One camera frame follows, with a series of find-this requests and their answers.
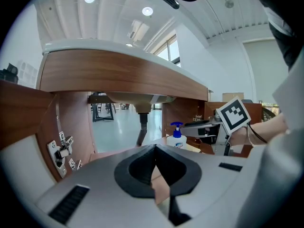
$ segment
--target person's hand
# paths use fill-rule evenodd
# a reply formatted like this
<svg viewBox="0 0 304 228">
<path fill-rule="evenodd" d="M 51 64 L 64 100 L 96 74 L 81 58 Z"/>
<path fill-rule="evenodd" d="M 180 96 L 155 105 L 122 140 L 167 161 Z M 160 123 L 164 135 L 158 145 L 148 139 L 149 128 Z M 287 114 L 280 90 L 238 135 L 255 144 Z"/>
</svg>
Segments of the person's hand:
<svg viewBox="0 0 304 228">
<path fill-rule="evenodd" d="M 246 140 L 247 140 L 247 129 L 246 127 L 241 127 L 240 129 L 237 129 L 235 132 L 232 133 L 229 142 L 231 146 L 244 145 L 246 144 Z"/>
</svg>

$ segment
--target black cable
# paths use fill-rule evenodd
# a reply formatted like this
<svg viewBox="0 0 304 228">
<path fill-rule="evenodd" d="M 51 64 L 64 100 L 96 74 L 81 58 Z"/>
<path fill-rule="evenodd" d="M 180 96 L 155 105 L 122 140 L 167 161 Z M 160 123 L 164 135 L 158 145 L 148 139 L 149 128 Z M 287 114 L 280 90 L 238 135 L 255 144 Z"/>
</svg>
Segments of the black cable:
<svg viewBox="0 0 304 228">
<path fill-rule="evenodd" d="M 264 143 L 267 143 L 267 141 L 266 141 L 265 139 L 263 139 L 260 135 L 258 135 L 258 134 L 256 133 L 256 131 L 254 131 L 254 130 L 252 129 L 250 123 L 247 123 L 247 125 L 250 127 L 251 131 L 255 134 L 255 136 L 256 136 L 259 140 L 263 141 Z"/>
</svg>

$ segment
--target white wall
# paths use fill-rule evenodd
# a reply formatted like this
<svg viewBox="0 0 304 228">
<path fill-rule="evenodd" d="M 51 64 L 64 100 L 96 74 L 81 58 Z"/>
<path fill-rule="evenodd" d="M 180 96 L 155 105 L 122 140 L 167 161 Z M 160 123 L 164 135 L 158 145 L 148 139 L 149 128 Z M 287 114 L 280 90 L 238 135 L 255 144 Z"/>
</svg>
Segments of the white wall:
<svg viewBox="0 0 304 228">
<path fill-rule="evenodd" d="M 19 14 L 6 36 L 0 51 L 0 69 L 7 68 L 9 63 L 20 69 L 22 63 L 25 63 L 26 70 L 30 70 L 30 81 L 27 82 L 27 78 L 24 78 L 25 83 L 22 85 L 31 87 L 36 83 L 36 79 L 35 83 L 32 83 L 31 77 L 37 77 L 35 73 L 39 70 L 41 60 L 42 48 L 37 27 L 37 12 L 34 5 L 29 5 Z"/>
<path fill-rule="evenodd" d="M 184 26 L 176 28 L 181 66 L 212 90 L 211 101 L 222 101 L 222 93 L 244 92 L 255 101 L 249 65 L 242 43 L 236 37 L 210 44 L 208 48 Z"/>
<path fill-rule="evenodd" d="M 272 93 L 288 76 L 288 67 L 275 40 L 245 43 L 254 78 L 256 97 L 266 103 L 275 103 Z"/>
<path fill-rule="evenodd" d="M 55 185 L 34 135 L 22 139 L 0 152 L 0 163 L 18 195 L 36 202 Z"/>
</svg>

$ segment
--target person's arm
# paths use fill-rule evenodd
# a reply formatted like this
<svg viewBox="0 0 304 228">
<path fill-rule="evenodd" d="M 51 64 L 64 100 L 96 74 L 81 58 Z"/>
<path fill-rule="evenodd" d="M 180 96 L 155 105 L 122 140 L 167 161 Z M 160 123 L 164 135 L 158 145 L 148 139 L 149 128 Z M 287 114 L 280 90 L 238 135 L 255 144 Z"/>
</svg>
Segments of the person's arm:
<svg viewBox="0 0 304 228">
<path fill-rule="evenodd" d="M 285 133 L 287 130 L 287 125 L 285 123 L 284 116 L 282 113 L 268 120 L 267 122 L 256 123 L 251 125 L 251 127 L 258 135 L 260 135 L 267 142 L 269 142 L 273 137 L 277 136 L 279 133 Z M 250 140 L 253 144 L 265 144 L 263 141 L 261 141 L 254 135 L 254 133 L 249 127 L 248 133 Z M 232 133 L 229 142 L 232 146 L 251 144 L 247 136 L 247 129 L 245 127 L 241 127 L 240 129 Z"/>
</svg>

